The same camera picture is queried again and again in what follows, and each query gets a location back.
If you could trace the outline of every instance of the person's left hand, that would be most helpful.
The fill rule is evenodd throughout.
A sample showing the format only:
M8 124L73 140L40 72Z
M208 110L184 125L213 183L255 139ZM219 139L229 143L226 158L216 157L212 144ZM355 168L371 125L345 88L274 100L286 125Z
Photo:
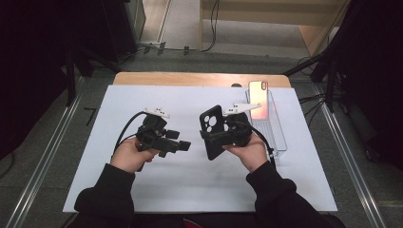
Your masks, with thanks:
M145 162L151 162L160 151L147 149L139 152L139 140L131 138L124 140L116 149L110 165L124 170L127 173L136 172Z

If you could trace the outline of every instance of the hand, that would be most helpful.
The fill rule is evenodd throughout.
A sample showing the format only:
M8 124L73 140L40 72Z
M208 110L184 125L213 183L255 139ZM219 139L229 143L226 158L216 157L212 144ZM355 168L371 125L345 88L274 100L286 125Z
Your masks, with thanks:
M145 162L151 162L160 151L147 149L139 152L140 142L137 138L123 141L116 149L110 165L124 170L127 173L136 172Z
M267 162L264 142L255 133L252 133L251 141L244 147L224 145L222 148L238 156L251 173Z

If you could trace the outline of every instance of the black sleeve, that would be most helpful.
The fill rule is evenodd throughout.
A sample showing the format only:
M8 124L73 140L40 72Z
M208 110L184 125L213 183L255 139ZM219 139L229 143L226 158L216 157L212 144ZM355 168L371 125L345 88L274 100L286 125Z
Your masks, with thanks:
M283 179L270 162L266 162L246 180L254 188L255 208L264 227L332 227L302 196L296 185Z
M95 186L77 197L74 209L79 214L68 227L128 227L134 216L134 179L135 174L106 164Z

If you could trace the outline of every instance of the black cable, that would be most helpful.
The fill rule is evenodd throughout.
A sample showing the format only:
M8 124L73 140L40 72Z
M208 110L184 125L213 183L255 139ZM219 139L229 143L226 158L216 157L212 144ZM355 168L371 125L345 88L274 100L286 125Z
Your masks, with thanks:
M300 64L300 62L301 62L302 60L304 60L304 59L309 59L309 60L311 60L311 57L307 56L307 57L303 57L303 58L299 59L298 62L297 62L297 66L298 66L298 65ZM300 70L299 72L303 73L304 75L311 76L310 73L305 73L305 72L302 71L302 70Z
M317 103L316 107L317 109L315 110L314 114L311 116L311 120L308 122L308 128L311 126L311 122L314 119L315 115L317 114L317 111L320 109L320 107L325 103L325 101L320 101Z
M260 131L258 131L255 127L253 127L252 125L246 124L246 123L242 123L242 122L234 122L234 121L226 121L227 123L231 123L231 124L239 124L239 125L243 125L243 126L247 126L247 127L251 127L252 130L258 135L258 137L264 142L264 144L266 145L266 149L269 152L269 158L270 158L270 163L272 163L273 167L276 169L276 161L275 161L275 156L273 155L273 148L270 147L269 142L267 142L266 138L263 136L263 134L260 133Z
M319 104L324 103L324 100L319 101L317 104L315 104L313 107L311 107L307 112L305 112L303 115L306 117L311 111L313 111Z
M210 15L210 25L211 25L211 29L213 31L213 40L210 44L210 47L208 47L207 49L203 49L203 50L199 50L199 49L179 49L179 48L160 48L160 47L151 47L151 46L142 46L144 48L150 48L150 49L156 49L156 50L173 50L173 51L195 51L195 52L206 52L209 51L211 48L213 48L213 46L216 44L216 38L217 38L217 20L219 18L219 10L220 10L220 0L216 0L216 2L214 3L213 9L211 10L211 15Z
M216 10L216 18L215 18L215 23L213 26L213 15L214 15L214 9L217 7ZM220 0L216 0L216 3L213 6L213 9L211 11L211 16L210 16L210 25L211 25L211 30L213 31L213 41L210 44L210 47L207 49L202 50L202 52L209 51L213 46L216 44L216 37L217 37L217 20L219 18L219 10L220 10Z
M127 122L127 124L125 125L124 129L123 129L122 132L121 132L121 135L119 136L118 140L116 141L115 149L113 150L113 153L115 153L116 149L117 149L117 148L119 147L119 145L123 142L123 141L122 141L122 137L124 136L125 131L127 130L127 128L128 128L128 127L130 126L130 124L134 121L134 119L136 119L137 117L139 117L139 116L142 115L142 114L147 114L147 113L141 111L141 112L137 113L136 115L134 115L134 116Z
M8 172L11 170L11 168L14 166L14 163L15 163L14 153L10 153L10 157L11 157L11 162L9 164L9 167L7 167L7 169L2 174L0 174L0 180L3 179L8 174Z
M319 93L319 94L311 96L311 97L299 98L298 101L300 104L304 104L304 103L310 102L312 100L315 100L317 98L325 98L325 95L326 95L325 93Z

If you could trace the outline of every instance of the metal rail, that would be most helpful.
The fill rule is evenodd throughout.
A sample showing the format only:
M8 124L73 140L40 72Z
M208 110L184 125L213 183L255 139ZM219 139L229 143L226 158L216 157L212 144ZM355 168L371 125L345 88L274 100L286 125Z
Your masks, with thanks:
M65 112L57 124L56 129L53 132L53 135L50 138L47 148L45 149L44 154L42 155L41 160L38 162L38 165L35 168L27 186L25 187L18 203L10 217L10 220L7 224L7 228L21 227L29 208L33 204L35 200L36 194L39 191L39 188L45 178L45 175L48 172L48 169L51 165L51 162L56 154L57 149L59 148L60 142L63 139L68 125L74 115L75 110L77 109L78 103L80 103L81 97L83 95L83 87L85 85L85 80L83 77L80 77L78 85L77 85L77 96L69 107L66 107Z
M314 90L316 94L323 93L323 90L320 84L314 84ZM371 223L372 227L387 227L380 211L377 207L376 201L371 193L371 190L365 181L357 163L355 162L355 158L353 156L352 151L350 150L349 145L340 129L340 126L337 122L336 115L331 113L327 105L322 106L322 112L326 118L326 121L332 131L333 136L335 137L335 141L340 151L340 155L344 160L347 171L350 174L353 185L355 186L355 190L358 193L359 199L362 203L362 206L367 214L368 220Z

